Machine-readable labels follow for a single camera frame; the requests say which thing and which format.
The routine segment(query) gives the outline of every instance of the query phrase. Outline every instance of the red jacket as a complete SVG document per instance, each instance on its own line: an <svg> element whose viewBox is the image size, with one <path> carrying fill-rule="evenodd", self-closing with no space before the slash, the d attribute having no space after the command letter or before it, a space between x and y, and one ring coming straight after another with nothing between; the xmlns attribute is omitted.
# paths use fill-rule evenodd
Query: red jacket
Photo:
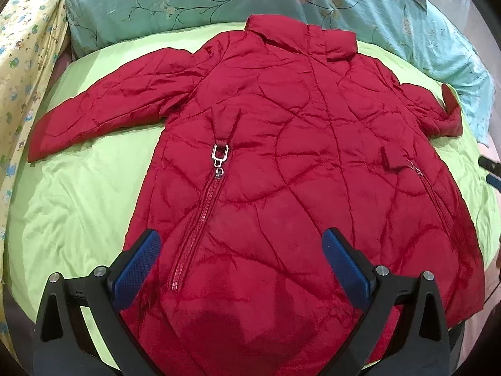
<svg viewBox="0 0 501 376"><path fill-rule="evenodd" d="M359 317L322 254L329 227L393 273L435 273L449 326L482 308L475 228L428 142L462 134L442 91L447 112L359 54L351 32L253 16L56 107L29 161L165 118L125 239L151 227L163 247L127 324L167 375L315 375ZM229 148L221 169L215 144L218 158Z"/></svg>

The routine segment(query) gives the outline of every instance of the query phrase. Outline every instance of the metal clasp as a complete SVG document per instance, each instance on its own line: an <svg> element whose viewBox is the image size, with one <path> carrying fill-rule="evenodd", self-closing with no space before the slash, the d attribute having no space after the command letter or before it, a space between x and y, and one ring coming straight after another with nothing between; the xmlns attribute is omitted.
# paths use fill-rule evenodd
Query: metal clasp
<svg viewBox="0 0 501 376"><path fill-rule="evenodd" d="M221 168L222 163L226 161L228 158L228 151L230 148L226 146L225 148L225 155L222 158L217 158L216 157L216 151L217 151L217 144L214 144L214 149L212 149L212 159L214 160L214 167L215 168Z"/></svg>
<svg viewBox="0 0 501 376"><path fill-rule="evenodd" d="M411 160L409 160L409 163L410 163L410 167L411 167L414 171L416 171L418 175L423 176L423 172L422 172L422 171L421 171L418 167L416 167L416 166L414 165L414 163L413 163Z"/></svg>

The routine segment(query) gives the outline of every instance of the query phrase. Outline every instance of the metal buckle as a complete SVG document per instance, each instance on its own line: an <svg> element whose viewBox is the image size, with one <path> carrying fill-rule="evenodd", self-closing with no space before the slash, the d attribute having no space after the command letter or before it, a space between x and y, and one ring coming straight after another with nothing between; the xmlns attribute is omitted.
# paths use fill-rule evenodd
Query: metal buckle
<svg viewBox="0 0 501 376"><path fill-rule="evenodd" d="M212 149L212 159L214 160L214 167L215 168L221 168L222 163L226 161L228 158L228 151L230 148L228 146L225 147L225 155L222 158L217 158L216 157L216 151L217 151L217 144L214 144L214 149Z"/></svg>

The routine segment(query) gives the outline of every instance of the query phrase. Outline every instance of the pocket zipper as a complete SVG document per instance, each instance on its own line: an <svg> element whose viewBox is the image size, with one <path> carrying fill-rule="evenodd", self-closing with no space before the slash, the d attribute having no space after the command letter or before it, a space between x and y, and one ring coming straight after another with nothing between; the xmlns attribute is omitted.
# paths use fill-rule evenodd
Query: pocket zipper
<svg viewBox="0 0 501 376"><path fill-rule="evenodd" d="M222 158L218 158L216 157L217 144L214 145L214 149L212 150L212 159L214 160L215 173L210 179L210 183L207 186L207 190L202 198L201 208L195 220L195 224L189 232L189 235L186 237L186 240L183 242L181 253L179 254L179 257L174 265L174 274L172 275L172 281L170 284L172 291L179 291L183 277L191 264L191 260L193 259L202 234L202 230L204 229L215 199L221 189L223 176L225 174L225 170L222 168L222 163L224 163L228 158L229 150L229 147L226 146L224 156Z"/></svg>
<svg viewBox="0 0 501 376"><path fill-rule="evenodd" d="M421 181L424 185L424 189L428 193L428 196L431 199L431 202L435 206L435 209L437 210L438 217L442 221L442 226L447 233L447 236L450 237L449 229L447 227L447 223L445 221L445 216L443 215L442 209L440 209L440 206L438 205L437 197L435 194L435 191L433 190L430 181L428 181L428 178L423 174L423 171L421 171L411 160L409 160L410 168L416 171L416 173L419 175L421 178Z"/></svg>

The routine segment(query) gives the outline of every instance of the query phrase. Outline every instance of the floral pattern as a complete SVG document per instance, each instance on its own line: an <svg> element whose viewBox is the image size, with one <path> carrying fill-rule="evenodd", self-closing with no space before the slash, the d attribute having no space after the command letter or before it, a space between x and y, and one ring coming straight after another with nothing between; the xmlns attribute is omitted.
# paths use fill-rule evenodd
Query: floral pattern
<svg viewBox="0 0 501 376"><path fill-rule="evenodd" d="M485 140L494 103L493 78L450 21L432 4L425 11L416 1L67 0L67 6L78 57L122 40L244 22L252 14L282 14L326 29L348 29L357 39L379 45L431 78L453 85L475 137Z"/></svg>
<svg viewBox="0 0 501 376"><path fill-rule="evenodd" d="M0 256L24 144L67 30L64 0L10 0L0 14ZM0 258L0 280L3 258ZM0 342L12 350L0 287Z"/></svg>

